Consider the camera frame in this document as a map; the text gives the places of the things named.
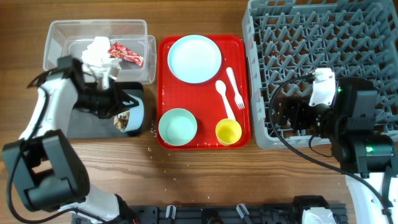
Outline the light blue bowl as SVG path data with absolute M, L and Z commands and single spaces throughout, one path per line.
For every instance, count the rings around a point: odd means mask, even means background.
M 138 105 L 129 109 L 129 120 L 127 126 L 121 130 L 122 133 L 139 130 L 144 121 L 145 109 L 142 100 L 136 96 L 131 97 L 138 102 Z

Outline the rice and food leftovers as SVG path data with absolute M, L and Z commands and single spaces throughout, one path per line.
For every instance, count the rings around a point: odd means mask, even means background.
M 119 130 L 125 130 L 129 122 L 129 111 L 122 112 L 114 117 L 114 125 Z

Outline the red snack wrapper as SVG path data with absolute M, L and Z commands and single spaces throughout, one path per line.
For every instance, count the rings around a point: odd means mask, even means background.
M 143 67 L 144 66 L 144 57 L 133 52 L 127 47 L 115 42 L 108 50 L 108 53 L 112 57 L 116 57 L 128 62 L 133 62 L 136 65 Z

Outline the yellow plastic cup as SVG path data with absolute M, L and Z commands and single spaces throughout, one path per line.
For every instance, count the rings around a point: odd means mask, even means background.
M 217 140 L 224 146 L 237 143 L 242 136 L 240 124 L 233 119 L 222 119 L 215 128 Z

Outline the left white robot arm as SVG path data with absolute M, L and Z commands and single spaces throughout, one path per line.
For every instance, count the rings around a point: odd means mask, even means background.
M 90 183 L 67 131 L 73 110 L 110 119 L 143 107 L 142 84 L 110 80 L 108 89 L 99 90 L 96 83 L 85 81 L 80 60 L 64 56 L 29 86 L 38 91 L 30 123 L 17 141 L 2 149 L 9 173 L 6 202 L 14 218 L 27 223 L 13 205 L 12 192 L 16 191 L 28 211 L 48 212 L 49 220 L 72 213 L 90 223 L 138 223 L 139 217 L 119 195 Z

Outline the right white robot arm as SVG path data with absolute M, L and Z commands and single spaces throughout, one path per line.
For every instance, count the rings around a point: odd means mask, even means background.
M 374 132 L 374 108 L 377 90 L 372 82 L 360 78 L 341 78 L 327 85 L 333 87 L 331 98 L 321 97 L 320 104 L 309 100 L 277 96 L 285 86 L 296 81 L 320 82 L 308 75 L 284 82 L 270 98 L 271 128 L 279 118 L 314 128 L 331 143 L 331 156 L 339 167 L 305 155 L 284 138 L 280 141 L 298 156 L 346 177 L 358 223 L 397 223 L 397 149 L 393 140 Z

